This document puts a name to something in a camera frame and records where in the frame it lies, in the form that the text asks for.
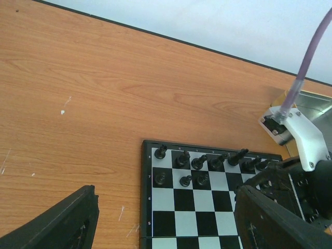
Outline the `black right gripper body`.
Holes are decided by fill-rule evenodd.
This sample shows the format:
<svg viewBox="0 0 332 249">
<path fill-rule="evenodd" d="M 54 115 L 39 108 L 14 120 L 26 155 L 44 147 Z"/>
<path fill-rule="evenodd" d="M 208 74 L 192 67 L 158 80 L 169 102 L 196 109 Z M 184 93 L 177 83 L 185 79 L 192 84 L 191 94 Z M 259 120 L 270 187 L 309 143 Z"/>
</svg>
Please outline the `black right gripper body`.
<svg viewBox="0 0 332 249">
<path fill-rule="evenodd" d="M 246 160 L 243 168 L 252 171 L 243 182 L 308 223 L 327 222 L 327 160 L 320 160 L 310 172 L 303 170 L 299 157 L 283 161 L 260 157 Z"/>
</svg>

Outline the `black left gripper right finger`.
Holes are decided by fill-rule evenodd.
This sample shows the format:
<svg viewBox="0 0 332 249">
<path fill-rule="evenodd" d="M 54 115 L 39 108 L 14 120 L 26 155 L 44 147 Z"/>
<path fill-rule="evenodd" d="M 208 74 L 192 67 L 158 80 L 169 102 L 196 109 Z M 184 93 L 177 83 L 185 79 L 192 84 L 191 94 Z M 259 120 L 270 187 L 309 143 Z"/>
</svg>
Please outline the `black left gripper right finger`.
<svg viewBox="0 0 332 249">
<path fill-rule="evenodd" d="M 243 248 L 331 248 L 331 235 L 251 186 L 237 191 L 235 221 Z"/>
</svg>

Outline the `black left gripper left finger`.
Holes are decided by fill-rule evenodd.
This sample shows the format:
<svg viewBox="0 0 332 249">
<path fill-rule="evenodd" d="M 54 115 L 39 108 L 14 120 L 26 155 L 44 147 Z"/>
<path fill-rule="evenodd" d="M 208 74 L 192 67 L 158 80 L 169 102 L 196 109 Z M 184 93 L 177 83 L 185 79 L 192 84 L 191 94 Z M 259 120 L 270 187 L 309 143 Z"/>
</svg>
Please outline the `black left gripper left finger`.
<svg viewBox="0 0 332 249">
<path fill-rule="evenodd" d="M 1 237 L 1 248 L 92 248 L 99 217 L 95 186 L 85 185 Z"/>
</svg>

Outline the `black chess piece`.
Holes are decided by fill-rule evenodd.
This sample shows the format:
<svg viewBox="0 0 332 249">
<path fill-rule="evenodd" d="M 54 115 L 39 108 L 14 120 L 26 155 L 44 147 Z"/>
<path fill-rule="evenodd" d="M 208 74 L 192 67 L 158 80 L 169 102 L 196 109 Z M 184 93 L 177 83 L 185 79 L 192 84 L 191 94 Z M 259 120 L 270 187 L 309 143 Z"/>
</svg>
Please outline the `black chess piece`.
<svg viewBox="0 0 332 249">
<path fill-rule="evenodd" d="M 209 174 L 201 174 L 197 177 L 197 183 L 200 186 L 205 186 L 209 182 Z"/>
<path fill-rule="evenodd" d="M 224 172 L 224 162 L 228 159 L 228 154 L 222 154 L 210 158 L 207 161 L 209 171 Z"/>
<path fill-rule="evenodd" d="M 207 161 L 207 155 L 202 155 L 199 158 L 194 158 L 191 162 L 191 166 L 195 170 L 201 170 L 203 168 L 203 164 Z"/>
<path fill-rule="evenodd" d="M 190 154 L 188 151 L 183 151 L 176 159 L 175 159 L 176 167 L 178 169 L 187 169 L 189 168 L 190 163 Z"/>
<path fill-rule="evenodd" d="M 166 156 L 167 146 L 161 145 L 154 152 L 154 155 L 157 159 L 163 159 Z"/>
<path fill-rule="evenodd" d="M 271 161 L 272 161 L 271 159 L 266 159 L 265 161 L 261 161 L 255 165 L 255 168 L 258 171 L 262 171 L 269 165 L 269 163 L 271 163 Z"/>
<path fill-rule="evenodd" d="M 155 179 L 154 179 L 155 184 L 157 186 L 162 186 L 165 183 L 165 180 L 166 180 L 166 173 L 165 172 L 161 172 L 161 173 L 157 174 L 155 176 Z"/>
<path fill-rule="evenodd" d="M 249 152 L 247 148 L 241 149 L 234 155 L 228 157 L 228 164 L 232 167 L 235 167 L 239 164 L 239 161 L 244 158 L 244 156 Z"/>
<path fill-rule="evenodd" d="M 251 173 L 255 174 L 255 166 L 261 162 L 261 158 L 259 156 L 255 157 L 251 160 L 243 161 L 240 165 L 242 173 Z"/>
<path fill-rule="evenodd" d="M 179 183 L 182 187 L 188 187 L 191 183 L 192 177 L 191 175 L 183 176 L 179 180 Z"/>
</svg>

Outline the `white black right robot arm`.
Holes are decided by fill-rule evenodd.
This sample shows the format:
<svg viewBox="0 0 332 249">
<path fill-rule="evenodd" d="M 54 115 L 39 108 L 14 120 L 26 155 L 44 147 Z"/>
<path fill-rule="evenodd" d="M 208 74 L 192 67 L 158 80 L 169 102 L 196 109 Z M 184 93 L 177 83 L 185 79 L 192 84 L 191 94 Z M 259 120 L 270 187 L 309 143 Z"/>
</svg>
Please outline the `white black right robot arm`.
<svg viewBox="0 0 332 249">
<path fill-rule="evenodd" d="M 331 220 L 331 160 L 320 160 L 313 171 L 302 168 L 299 157 L 271 161 L 244 182 L 308 223 Z"/>
</svg>

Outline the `black chess piece on board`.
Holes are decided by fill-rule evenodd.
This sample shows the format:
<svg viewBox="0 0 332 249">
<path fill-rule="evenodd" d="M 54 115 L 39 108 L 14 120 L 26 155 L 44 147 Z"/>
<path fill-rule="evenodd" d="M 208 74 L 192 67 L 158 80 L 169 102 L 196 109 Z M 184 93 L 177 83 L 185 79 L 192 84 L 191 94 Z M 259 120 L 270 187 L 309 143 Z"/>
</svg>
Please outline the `black chess piece on board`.
<svg viewBox="0 0 332 249">
<path fill-rule="evenodd" d="M 235 167 L 239 164 L 239 161 L 244 158 L 244 156 L 249 152 L 247 148 L 241 149 L 234 155 L 228 157 L 228 164 L 232 167 Z"/>
<path fill-rule="evenodd" d="M 200 186 L 205 186 L 209 182 L 209 174 L 201 174 L 197 177 L 197 183 Z"/>
<path fill-rule="evenodd" d="M 203 168 L 203 164 L 207 161 L 207 155 L 202 155 L 199 158 L 194 158 L 191 162 L 191 166 L 195 170 L 201 170 Z"/>
<path fill-rule="evenodd" d="M 157 174 L 155 176 L 155 179 L 154 179 L 155 184 L 157 186 L 162 186 L 165 183 L 165 180 L 166 180 L 166 173 L 165 172 L 161 172 L 161 173 Z"/>
<path fill-rule="evenodd" d="M 157 159 L 163 159 L 166 156 L 167 146 L 161 145 L 154 152 L 154 155 Z"/>
<path fill-rule="evenodd" d="M 269 165 L 269 163 L 271 163 L 271 161 L 272 161 L 271 159 L 266 159 L 265 161 L 261 161 L 255 165 L 255 168 L 258 171 L 262 171 Z"/>
<path fill-rule="evenodd" d="M 179 183 L 182 187 L 188 187 L 191 183 L 192 177 L 191 175 L 183 176 L 179 180 Z"/>
<path fill-rule="evenodd" d="M 251 160 L 243 161 L 240 165 L 242 173 L 251 173 L 255 174 L 255 166 L 261 162 L 261 158 L 259 156 L 255 157 Z"/>
</svg>

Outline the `black white chessboard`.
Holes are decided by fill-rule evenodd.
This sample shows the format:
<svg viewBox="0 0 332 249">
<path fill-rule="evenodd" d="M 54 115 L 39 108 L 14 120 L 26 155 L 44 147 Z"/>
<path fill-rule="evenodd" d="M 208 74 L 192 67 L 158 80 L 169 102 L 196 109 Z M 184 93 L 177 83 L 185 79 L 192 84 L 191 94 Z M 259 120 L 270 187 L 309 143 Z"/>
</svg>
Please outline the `black white chessboard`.
<svg viewBox="0 0 332 249">
<path fill-rule="evenodd" d="M 157 159 L 154 152 L 167 146 L 166 156 Z M 183 152 L 190 154 L 189 168 L 178 169 L 175 159 Z M 235 150 L 171 142 L 145 140 L 142 143 L 140 248 L 242 248 L 234 211 L 235 190 L 250 176 L 240 165 L 224 162 L 224 172 L 209 171 L 208 160 Z M 201 170 L 191 166 L 194 158 L 207 155 Z M 166 173 L 162 186 L 155 176 Z M 209 174 L 205 186 L 197 183 L 201 174 Z M 188 187 L 179 180 L 191 175 Z"/>
</svg>

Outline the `gold metal tin lid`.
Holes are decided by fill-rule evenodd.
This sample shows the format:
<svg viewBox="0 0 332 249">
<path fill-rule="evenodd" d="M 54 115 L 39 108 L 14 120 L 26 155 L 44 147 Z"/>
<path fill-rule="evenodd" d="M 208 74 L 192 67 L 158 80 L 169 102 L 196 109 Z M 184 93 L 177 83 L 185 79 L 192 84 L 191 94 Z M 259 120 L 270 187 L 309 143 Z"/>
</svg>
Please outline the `gold metal tin lid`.
<svg viewBox="0 0 332 249">
<path fill-rule="evenodd" d="M 271 107 L 281 105 L 287 94 L 288 90 L 272 102 Z M 322 132 L 327 149 L 331 154 L 331 97 L 301 90 L 293 107 L 302 112 Z M 278 134 L 270 133 L 269 135 L 276 143 L 286 147 L 289 154 L 287 157 L 298 156 L 295 140 L 285 143 Z"/>
</svg>

